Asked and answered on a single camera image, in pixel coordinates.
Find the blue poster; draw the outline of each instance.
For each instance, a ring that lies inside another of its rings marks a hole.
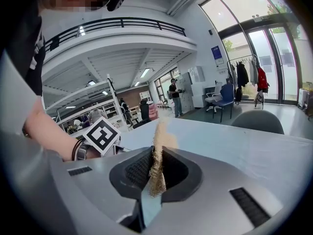
[[[220,48],[218,46],[215,46],[215,47],[211,48],[211,50],[212,50],[216,65],[223,64],[224,60],[222,58]]]

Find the black railing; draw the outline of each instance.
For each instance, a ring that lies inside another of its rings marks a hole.
[[[95,21],[91,21],[88,23],[83,23],[81,25],[70,28],[62,33],[56,35],[45,43],[46,51],[51,51],[57,48],[61,43],[68,41],[70,39],[74,39],[80,37],[81,30],[83,29],[83,33],[87,33],[90,31],[96,31],[103,28],[109,27],[128,27],[128,26],[140,26],[140,27],[152,27],[159,30],[168,30],[175,32],[177,34],[186,36],[185,29],[174,24],[147,19],[147,18],[131,18],[131,17],[123,17],[123,18],[106,18],[99,19]]]

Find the vent slot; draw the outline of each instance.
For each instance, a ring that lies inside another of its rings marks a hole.
[[[258,227],[270,219],[270,216],[244,188],[230,190],[229,192],[247,215],[254,227]]]
[[[91,171],[92,169],[89,166],[84,166],[76,169],[67,170],[70,176],[79,175],[88,171]]]

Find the white table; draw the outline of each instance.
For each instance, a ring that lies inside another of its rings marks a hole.
[[[130,150],[153,145],[157,123],[122,133],[121,145]],[[169,119],[167,132],[177,137],[179,149],[232,164],[283,205],[296,201],[311,177],[312,140],[179,118]]]

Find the ceiling light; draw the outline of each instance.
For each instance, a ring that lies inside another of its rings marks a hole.
[[[145,69],[145,71],[143,72],[140,78],[143,78],[148,73],[149,70],[150,68]]]

